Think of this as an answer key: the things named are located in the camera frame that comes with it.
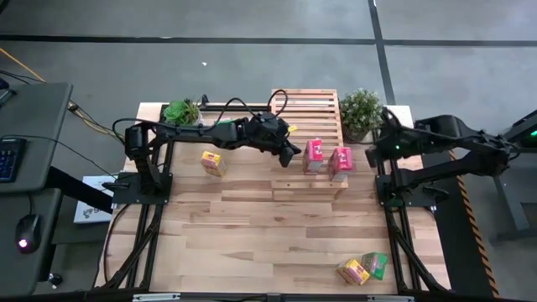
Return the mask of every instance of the green juice box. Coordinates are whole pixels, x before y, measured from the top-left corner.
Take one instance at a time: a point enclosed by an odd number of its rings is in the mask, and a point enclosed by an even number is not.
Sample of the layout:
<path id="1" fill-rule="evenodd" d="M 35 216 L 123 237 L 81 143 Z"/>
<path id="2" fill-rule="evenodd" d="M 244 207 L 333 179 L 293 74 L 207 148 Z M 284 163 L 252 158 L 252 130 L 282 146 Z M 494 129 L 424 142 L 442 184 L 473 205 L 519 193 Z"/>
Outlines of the green juice box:
<path id="1" fill-rule="evenodd" d="M 382 280 L 388 257 L 382 253 L 367 253 L 362 256 L 361 264 L 371 277 Z"/>

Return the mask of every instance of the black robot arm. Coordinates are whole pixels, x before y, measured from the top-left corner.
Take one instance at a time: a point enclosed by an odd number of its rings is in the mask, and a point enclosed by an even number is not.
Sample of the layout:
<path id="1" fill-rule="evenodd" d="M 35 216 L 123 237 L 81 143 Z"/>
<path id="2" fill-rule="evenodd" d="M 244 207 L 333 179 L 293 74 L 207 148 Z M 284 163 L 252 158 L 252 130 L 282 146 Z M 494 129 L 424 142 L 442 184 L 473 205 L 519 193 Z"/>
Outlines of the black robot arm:
<path id="1" fill-rule="evenodd" d="M 301 150 L 287 139 L 289 124 L 270 112 L 255 117 L 219 122 L 210 127 L 176 127 L 160 122 L 142 121 L 125 130 L 125 154 L 134 161 L 140 175 L 140 193 L 152 194 L 161 186 L 160 172 L 151 163 L 150 155 L 165 143 L 212 143 L 218 148 L 233 150 L 243 146 L 268 151 L 279 156 L 287 167 L 293 155 Z M 149 131 L 156 136 L 149 141 Z"/>
<path id="2" fill-rule="evenodd" d="M 501 135 L 470 129 L 461 119 L 442 115 L 414 123 L 414 128 L 401 125 L 387 108 L 383 110 L 379 140 L 366 151 L 372 167 L 385 160 L 442 152 L 453 148 L 470 150 L 464 158 L 425 169 L 392 171 L 391 192 L 412 189 L 421 183 L 461 175 L 498 175 L 508 167 L 513 145 Z"/>

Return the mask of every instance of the wooden table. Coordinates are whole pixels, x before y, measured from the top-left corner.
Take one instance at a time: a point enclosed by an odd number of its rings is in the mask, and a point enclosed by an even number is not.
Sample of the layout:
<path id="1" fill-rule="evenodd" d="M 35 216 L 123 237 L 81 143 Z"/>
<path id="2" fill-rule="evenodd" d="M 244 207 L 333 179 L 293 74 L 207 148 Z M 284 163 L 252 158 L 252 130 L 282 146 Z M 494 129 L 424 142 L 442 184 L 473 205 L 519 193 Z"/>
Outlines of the wooden table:
<path id="1" fill-rule="evenodd" d="M 138 117 L 158 120 L 161 105 L 140 104 Z M 203 112 L 207 123 L 215 115 Z M 225 116 L 247 115 L 230 112 Z M 176 143 L 171 167 L 174 184 L 162 217 L 151 290 L 396 293 L 391 262 L 383 281 L 371 279 L 363 286 L 346 285 L 335 273 L 336 266 L 350 257 L 373 251 L 390 254 L 384 213 L 373 189 L 375 172 L 368 166 L 363 146 L 349 147 L 356 172 L 348 177 L 348 189 L 339 199 L 297 195 L 293 200 L 274 200 L 271 174 L 277 158 L 251 148 L 226 151 L 209 144 Z M 204 150 L 222 155 L 227 164 L 225 177 L 203 171 L 199 160 Z M 420 157 L 401 161 L 400 166 L 419 168 Z M 133 163 L 127 161 L 125 170 L 134 171 Z M 110 275 L 133 248 L 139 212 L 140 206 L 131 206 L 116 225 L 108 254 Z M 433 216 L 417 208 L 409 209 L 408 216 L 415 251 L 449 288 Z M 141 259 L 138 280 L 145 254 Z M 407 258 L 401 259 L 410 285 Z M 99 284 L 103 284 L 102 273 L 97 277 Z"/>

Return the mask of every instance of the wooden crate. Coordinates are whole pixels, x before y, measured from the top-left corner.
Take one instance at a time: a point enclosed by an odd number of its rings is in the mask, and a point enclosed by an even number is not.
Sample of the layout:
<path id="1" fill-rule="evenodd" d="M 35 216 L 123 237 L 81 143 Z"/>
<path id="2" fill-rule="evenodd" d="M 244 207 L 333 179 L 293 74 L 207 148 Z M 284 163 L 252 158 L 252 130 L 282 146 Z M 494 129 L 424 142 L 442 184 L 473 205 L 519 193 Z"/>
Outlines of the wooden crate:
<path id="1" fill-rule="evenodd" d="M 296 126 L 289 140 L 304 152 L 305 144 L 314 138 L 322 139 L 324 163 L 317 175 L 304 175 L 303 154 L 295 155 L 289 167 L 274 166 L 272 190 L 275 200 L 312 200 L 337 197 L 348 188 L 348 180 L 331 182 L 327 165 L 335 147 L 343 147 L 339 104 L 335 89 L 285 89 L 289 100 L 279 115 L 290 126 Z M 271 102 L 272 113 L 279 112 L 285 96 L 279 93 Z"/>

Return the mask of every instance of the green plant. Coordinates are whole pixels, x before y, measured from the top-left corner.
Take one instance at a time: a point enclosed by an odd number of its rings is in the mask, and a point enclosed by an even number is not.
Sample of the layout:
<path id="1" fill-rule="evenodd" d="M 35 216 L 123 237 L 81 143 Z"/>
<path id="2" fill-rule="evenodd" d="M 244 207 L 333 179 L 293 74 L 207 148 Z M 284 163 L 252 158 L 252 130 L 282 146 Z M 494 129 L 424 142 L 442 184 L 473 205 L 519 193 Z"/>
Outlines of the green plant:
<path id="1" fill-rule="evenodd" d="M 383 106 L 377 92 L 358 89 L 339 102 L 341 122 L 350 133 L 367 133 L 377 128 Z"/>
<path id="2" fill-rule="evenodd" d="M 188 98 L 183 101 L 172 101 L 166 109 L 164 109 L 166 122 L 174 123 L 178 126 L 192 125 L 198 120 L 199 116 L 200 109 Z"/>

